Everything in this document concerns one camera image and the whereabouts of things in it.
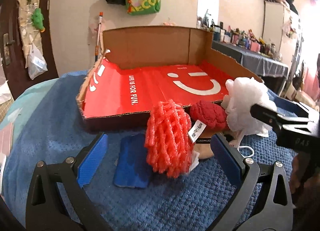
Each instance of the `white mesh sponge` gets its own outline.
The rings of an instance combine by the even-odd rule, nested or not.
[[[268,88],[263,83],[254,78],[236,78],[234,81],[228,79],[226,87],[229,95],[224,96],[221,106],[226,110],[227,123],[231,131],[240,131],[241,136],[244,136],[260,133],[263,128],[271,130],[270,126],[250,115],[253,104],[277,110],[276,104],[269,99]]]

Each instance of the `door handle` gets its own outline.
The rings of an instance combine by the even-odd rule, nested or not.
[[[9,41],[9,34],[3,35],[4,62],[6,66],[11,63],[9,46],[13,45],[15,42],[15,40]]]

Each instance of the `plastic bag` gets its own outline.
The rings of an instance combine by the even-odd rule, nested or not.
[[[47,70],[47,63],[43,55],[41,54],[39,49],[34,44],[32,44],[28,57],[28,73],[30,79],[34,79]]]
[[[0,86],[0,105],[11,99],[11,91],[8,86],[8,81]]]

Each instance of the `red knitted toy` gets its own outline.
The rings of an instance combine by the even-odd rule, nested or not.
[[[166,171],[168,177],[174,178],[189,172],[193,150],[190,129],[190,116],[181,104],[169,100],[153,107],[144,146],[148,149],[147,163],[154,172]]]
[[[225,110],[209,101],[200,100],[193,104],[190,108],[190,116],[193,120],[200,120],[217,132],[229,129]]]

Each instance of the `metal screw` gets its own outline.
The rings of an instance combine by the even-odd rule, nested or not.
[[[245,162],[246,162],[247,164],[253,164],[253,163],[254,163],[254,160],[251,159],[251,158],[246,158],[246,159],[245,159]]]
[[[37,163],[37,167],[42,167],[44,165],[44,162],[43,161],[40,161]]]
[[[73,163],[75,161],[75,159],[73,157],[68,157],[66,159],[66,163]]]
[[[281,168],[283,166],[282,162],[276,162],[276,165]]]

